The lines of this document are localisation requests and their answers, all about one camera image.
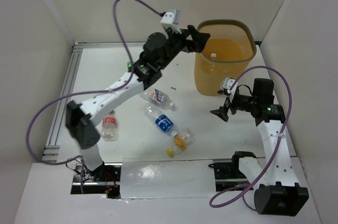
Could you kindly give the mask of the clear bottle orange white label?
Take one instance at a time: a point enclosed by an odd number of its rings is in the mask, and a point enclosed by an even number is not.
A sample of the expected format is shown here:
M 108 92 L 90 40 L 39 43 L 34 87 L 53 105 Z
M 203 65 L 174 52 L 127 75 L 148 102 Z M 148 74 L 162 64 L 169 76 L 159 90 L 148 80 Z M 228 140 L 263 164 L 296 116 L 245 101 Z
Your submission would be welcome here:
M 139 96 L 163 110 L 173 110 L 175 107 L 175 103 L 172 99 L 167 94 L 156 88 L 148 88 L 139 94 Z

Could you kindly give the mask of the clear bottle red label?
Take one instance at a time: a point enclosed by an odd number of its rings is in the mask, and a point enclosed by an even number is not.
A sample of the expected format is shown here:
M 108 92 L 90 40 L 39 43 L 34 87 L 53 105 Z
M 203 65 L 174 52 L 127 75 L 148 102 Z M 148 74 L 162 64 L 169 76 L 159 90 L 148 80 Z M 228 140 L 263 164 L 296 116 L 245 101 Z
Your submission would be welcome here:
M 113 110 L 102 120 L 101 137 L 104 139 L 104 141 L 111 142 L 116 140 L 116 134 L 117 120 L 115 111 Z

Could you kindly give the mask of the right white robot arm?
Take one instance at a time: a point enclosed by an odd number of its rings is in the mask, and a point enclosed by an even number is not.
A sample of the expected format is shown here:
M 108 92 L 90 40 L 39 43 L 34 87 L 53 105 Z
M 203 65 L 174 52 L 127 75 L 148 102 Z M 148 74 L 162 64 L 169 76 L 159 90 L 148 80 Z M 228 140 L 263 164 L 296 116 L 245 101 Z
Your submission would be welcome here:
M 294 172 L 284 131 L 284 109 L 274 103 L 273 91 L 272 80 L 256 78 L 251 94 L 242 95 L 235 80 L 225 78 L 218 92 L 226 95 L 226 100 L 211 113 L 225 122 L 229 119 L 228 113 L 245 111 L 251 114 L 264 145 L 266 166 L 259 165 L 254 153 L 236 151 L 230 171 L 237 178 L 248 179 L 246 189 L 254 190 L 253 201 L 258 214 L 294 217 L 309 199 L 309 192 L 300 185 Z

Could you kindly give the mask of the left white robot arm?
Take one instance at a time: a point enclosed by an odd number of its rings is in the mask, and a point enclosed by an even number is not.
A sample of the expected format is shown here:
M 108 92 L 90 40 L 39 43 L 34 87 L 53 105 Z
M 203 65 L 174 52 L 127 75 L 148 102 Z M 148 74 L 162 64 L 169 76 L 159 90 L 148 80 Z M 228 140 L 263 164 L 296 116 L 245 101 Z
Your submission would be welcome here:
M 97 125 L 109 112 L 156 83 L 162 77 L 161 71 L 180 52 L 202 52 L 209 38 L 209 34 L 198 32 L 192 25 L 178 33 L 172 30 L 153 33 L 132 69 L 108 89 L 82 103 L 72 100 L 67 104 L 65 126 L 79 145 L 85 174 L 90 180 L 99 181 L 106 172 L 97 145 L 100 140 Z

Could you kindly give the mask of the orange mesh waste bin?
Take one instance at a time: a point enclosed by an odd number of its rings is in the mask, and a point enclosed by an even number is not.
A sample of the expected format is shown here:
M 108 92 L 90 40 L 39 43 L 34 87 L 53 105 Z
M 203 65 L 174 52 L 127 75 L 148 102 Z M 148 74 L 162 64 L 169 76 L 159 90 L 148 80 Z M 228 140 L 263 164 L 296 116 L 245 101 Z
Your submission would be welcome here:
M 197 30 L 211 36 L 195 55 L 195 86 L 200 94 L 215 96 L 226 77 L 236 79 L 246 69 L 256 55 L 256 45 L 250 29 L 238 20 L 207 20 Z M 217 54 L 215 60 L 210 59 L 211 53 Z

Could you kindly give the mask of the green plastic bottle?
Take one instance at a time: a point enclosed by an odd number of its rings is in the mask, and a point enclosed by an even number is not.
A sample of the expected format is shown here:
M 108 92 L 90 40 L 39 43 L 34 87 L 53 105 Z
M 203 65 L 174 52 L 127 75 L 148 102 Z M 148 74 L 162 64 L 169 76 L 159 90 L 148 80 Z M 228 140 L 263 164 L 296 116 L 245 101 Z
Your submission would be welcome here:
M 132 63 L 130 61 L 127 62 L 127 70 L 128 72 L 132 71 Z

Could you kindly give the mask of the clear bottle yellow cap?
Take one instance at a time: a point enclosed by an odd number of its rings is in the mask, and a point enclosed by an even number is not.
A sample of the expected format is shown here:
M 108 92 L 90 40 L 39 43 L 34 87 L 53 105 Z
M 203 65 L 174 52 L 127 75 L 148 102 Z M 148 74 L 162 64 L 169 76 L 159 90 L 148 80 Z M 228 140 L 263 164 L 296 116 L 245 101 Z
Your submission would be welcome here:
M 172 133 L 172 145 L 166 150 L 166 154 L 173 158 L 175 155 L 182 154 L 194 141 L 194 135 L 189 129 L 183 129 L 179 133 Z

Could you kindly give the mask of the clear bottle blue label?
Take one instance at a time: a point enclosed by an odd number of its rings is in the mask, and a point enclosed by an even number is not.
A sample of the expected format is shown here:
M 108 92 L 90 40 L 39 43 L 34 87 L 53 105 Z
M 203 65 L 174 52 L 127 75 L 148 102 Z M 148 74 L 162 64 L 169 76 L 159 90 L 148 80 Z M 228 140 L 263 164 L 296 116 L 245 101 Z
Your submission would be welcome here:
M 163 133 L 175 138 L 179 132 L 174 123 L 164 114 L 164 112 L 153 104 L 145 105 L 145 114 L 155 126 Z

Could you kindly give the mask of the white tape sheet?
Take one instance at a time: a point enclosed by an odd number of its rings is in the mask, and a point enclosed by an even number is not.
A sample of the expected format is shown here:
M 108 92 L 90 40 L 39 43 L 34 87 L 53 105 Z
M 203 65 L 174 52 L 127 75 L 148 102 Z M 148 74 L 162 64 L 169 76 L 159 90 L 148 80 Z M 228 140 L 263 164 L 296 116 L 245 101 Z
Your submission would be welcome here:
M 211 161 L 124 162 L 120 195 L 123 199 L 208 198 L 215 194 Z

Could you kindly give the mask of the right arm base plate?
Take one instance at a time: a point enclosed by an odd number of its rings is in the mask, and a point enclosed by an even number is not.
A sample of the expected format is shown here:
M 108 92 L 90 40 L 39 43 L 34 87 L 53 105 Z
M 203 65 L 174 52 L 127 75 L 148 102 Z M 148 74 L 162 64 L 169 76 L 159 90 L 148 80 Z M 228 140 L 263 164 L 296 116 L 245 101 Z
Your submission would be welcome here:
M 249 185 L 251 180 L 254 180 L 261 173 L 262 168 L 256 166 L 252 179 L 247 179 L 245 174 L 253 171 L 253 167 L 247 167 L 249 170 L 242 173 L 239 170 L 239 158 L 256 156 L 250 152 L 235 152 L 231 160 L 214 160 L 208 167 L 213 169 L 215 178 L 215 188 L 217 192 L 224 191 L 229 188 L 235 188 L 236 191 L 242 191 L 242 185 Z

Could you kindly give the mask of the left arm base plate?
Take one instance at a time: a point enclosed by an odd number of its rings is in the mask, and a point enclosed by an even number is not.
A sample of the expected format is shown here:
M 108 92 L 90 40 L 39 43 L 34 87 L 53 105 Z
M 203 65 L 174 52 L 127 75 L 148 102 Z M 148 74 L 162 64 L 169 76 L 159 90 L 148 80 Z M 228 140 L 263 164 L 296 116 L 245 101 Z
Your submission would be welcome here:
M 95 174 L 82 167 L 80 160 L 74 164 L 66 164 L 72 171 L 70 194 L 102 194 L 107 199 L 121 199 L 120 178 L 122 163 L 105 163 Z

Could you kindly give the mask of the aluminium frame rail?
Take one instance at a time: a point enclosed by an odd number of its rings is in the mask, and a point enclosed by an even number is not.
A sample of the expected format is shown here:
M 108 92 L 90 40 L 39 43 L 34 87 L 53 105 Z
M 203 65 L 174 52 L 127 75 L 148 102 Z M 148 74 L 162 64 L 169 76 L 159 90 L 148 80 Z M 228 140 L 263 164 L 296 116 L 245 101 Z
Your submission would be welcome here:
M 195 55 L 184 53 L 177 55 L 174 61 L 164 70 L 157 86 L 166 93 L 178 91 L 179 83 L 175 70 L 185 68 L 183 75 L 189 83 L 193 83 L 193 66 Z M 79 43 L 72 49 L 72 54 L 61 95 L 73 92 L 103 89 L 115 82 L 127 70 L 128 56 L 122 43 Z M 64 125 L 67 102 L 71 98 L 62 99 L 57 104 L 54 119 L 48 135 L 42 158 L 49 162 L 62 162 L 79 154 L 76 142 L 70 138 Z M 117 141 L 98 143 L 100 155 L 105 162 L 121 162 L 126 157 L 135 157 L 141 152 L 141 142 L 134 147 L 128 146 L 132 132 L 125 127 L 126 115 L 133 113 L 136 118 L 142 117 L 142 100 L 134 98 L 127 101 L 118 110 Z

